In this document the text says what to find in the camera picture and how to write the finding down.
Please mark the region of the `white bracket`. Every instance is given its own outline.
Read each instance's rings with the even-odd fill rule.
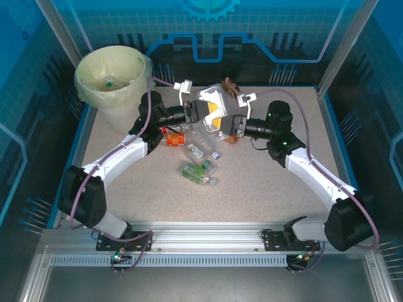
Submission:
[[[258,98],[256,97],[256,93],[251,93],[251,94],[240,94],[237,96],[238,98],[238,103],[239,107],[245,107],[247,106],[247,116],[246,118],[249,119],[251,117],[251,104],[250,102],[257,100]]]
[[[179,90],[179,102],[181,103],[181,106],[183,106],[182,92],[189,94],[192,83],[193,82],[190,80],[184,80],[184,82],[182,82],[182,83],[174,84],[174,89]]]

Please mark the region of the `grey floor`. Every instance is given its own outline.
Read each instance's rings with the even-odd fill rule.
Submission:
[[[285,268],[54,267],[42,302],[373,301],[362,256],[327,255],[313,273]]]

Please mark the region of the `speckled tabletop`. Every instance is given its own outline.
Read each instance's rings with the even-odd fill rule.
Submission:
[[[242,87],[245,93],[260,92],[267,87]],[[169,87],[157,87],[166,106],[177,105],[178,92]],[[330,171],[337,174],[319,104],[313,87],[287,88],[299,98],[307,115],[311,151]],[[293,100],[274,92],[252,102],[251,117],[263,118],[274,100],[289,102],[293,113],[293,132],[306,141],[302,116]],[[121,142],[98,113],[83,164],[101,157]],[[255,142],[265,147],[265,142]],[[222,154],[215,161],[219,179],[215,187],[198,186],[178,172],[185,159],[180,148],[159,146],[146,158],[137,161],[115,179],[106,192],[108,209],[128,221],[216,221],[262,222],[289,221],[302,215],[318,217],[327,211],[319,198],[291,172],[273,161],[266,151],[251,147],[249,138],[235,145],[217,143]]]

